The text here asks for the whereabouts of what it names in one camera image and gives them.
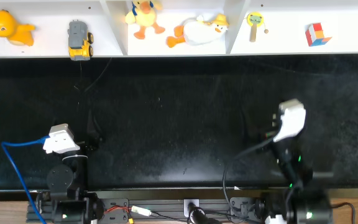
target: black wheel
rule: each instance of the black wheel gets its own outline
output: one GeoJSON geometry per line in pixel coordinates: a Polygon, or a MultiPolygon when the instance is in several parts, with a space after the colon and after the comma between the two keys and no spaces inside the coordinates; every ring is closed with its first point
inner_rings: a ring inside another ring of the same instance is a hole
{"type": "Polygon", "coordinates": [[[92,46],[89,47],[89,56],[90,57],[93,56],[93,48],[92,48],[92,46]]]}
{"type": "Polygon", "coordinates": [[[92,33],[88,33],[88,42],[90,43],[90,44],[93,44],[93,34],[92,33]]]}

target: white shelf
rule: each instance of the white shelf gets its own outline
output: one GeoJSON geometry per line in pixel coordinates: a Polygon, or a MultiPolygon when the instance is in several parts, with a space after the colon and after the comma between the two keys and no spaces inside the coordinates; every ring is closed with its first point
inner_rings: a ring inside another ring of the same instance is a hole
{"type": "Polygon", "coordinates": [[[72,20],[87,23],[94,34],[95,57],[177,57],[263,54],[336,54],[358,53],[358,0],[161,0],[157,23],[166,28],[155,34],[152,27],[145,40],[134,37],[137,24],[127,25],[126,14],[132,10],[125,0],[0,0],[5,9],[22,23],[36,26],[34,45],[15,46],[0,37],[0,58],[68,58],[68,24],[72,20]],[[257,41],[249,42],[250,27],[244,20],[258,11],[265,17],[268,34],[258,28],[257,41]],[[166,45],[173,29],[191,17],[204,15],[214,19],[227,16],[229,30],[220,40],[206,45],[166,45]],[[323,23],[326,37],[323,46],[309,47],[305,31],[315,22],[323,23]]]}
{"type": "Polygon", "coordinates": [[[1,9],[22,23],[35,25],[36,30],[31,47],[15,46],[0,37],[0,58],[69,57],[67,29],[74,19],[86,22],[93,33],[95,57],[122,55],[99,2],[0,2],[1,9]]]}

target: black table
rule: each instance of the black table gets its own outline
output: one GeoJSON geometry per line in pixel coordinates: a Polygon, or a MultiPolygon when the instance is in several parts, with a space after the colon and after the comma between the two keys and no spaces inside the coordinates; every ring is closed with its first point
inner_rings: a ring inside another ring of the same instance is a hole
{"type": "MultiPolygon", "coordinates": [[[[106,141],[89,155],[89,189],[220,187],[225,162],[279,102],[307,109],[303,159],[324,187],[358,187],[358,55],[0,59],[0,142],[31,141],[56,123],[80,133],[91,108],[106,141]]],[[[60,163],[41,146],[9,149],[30,189],[60,163]]],[[[230,185],[286,185],[271,153],[235,162],[230,185]]],[[[0,190],[22,186],[0,147],[0,190]]]]}

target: toy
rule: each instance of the toy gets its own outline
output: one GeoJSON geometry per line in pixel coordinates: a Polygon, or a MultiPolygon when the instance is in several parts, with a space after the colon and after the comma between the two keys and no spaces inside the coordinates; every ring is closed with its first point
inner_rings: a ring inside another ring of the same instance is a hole
{"type": "Polygon", "coordinates": [[[221,38],[229,28],[226,16],[218,14],[212,22],[205,22],[202,16],[187,19],[182,26],[175,28],[175,37],[167,38],[167,45],[172,48],[176,44],[202,45],[221,38]]]}
{"type": "Polygon", "coordinates": [[[68,51],[72,60],[90,60],[93,56],[93,34],[88,32],[88,26],[81,21],[69,23],[68,51]]]}
{"type": "Polygon", "coordinates": [[[324,37],[323,28],[321,23],[315,23],[309,26],[306,31],[306,39],[308,40],[309,47],[327,44],[332,37],[324,37]]]}
{"type": "Polygon", "coordinates": [[[11,44],[32,46],[32,30],[35,26],[20,24],[8,11],[0,10],[0,37],[6,37],[11,44]]]}
{"type": "Polygon", "coordinates": [[[250,14],[248,14],[247,23],[251,26],[251,37],[249,40],[250,42],[256,41],[257,28],[262,26],[262,24],[265,26],[265,34],[269,32],[269,30],[266,29],[265,19],[259,12],[251,12],[250,14]]]}
{"type": "Polygon", "coordinates": [[[162,34],[165,28],[160,27],[157,23],[157,14],[155,10],[162,10],[162,5],[159,1],[132,1],[132,11],[127,14],[125,21],[128,24],[137,23],[140,26],[140,31],[134,35],[136,38],[145,39],[146,28],[152,26],[156,34],[162,34]]]}

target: yellow toy truck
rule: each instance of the yellow toy truck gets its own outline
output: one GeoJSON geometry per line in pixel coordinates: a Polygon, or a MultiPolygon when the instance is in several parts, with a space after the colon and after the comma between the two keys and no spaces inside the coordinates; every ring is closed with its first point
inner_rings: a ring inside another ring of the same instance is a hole
{"type": "Polygon", "coordinates": [[[74,61],[90,60],[93,56],[93,34],[88,26],[81,21],[73,21],[68,25],[68,52],[74,61]]]}

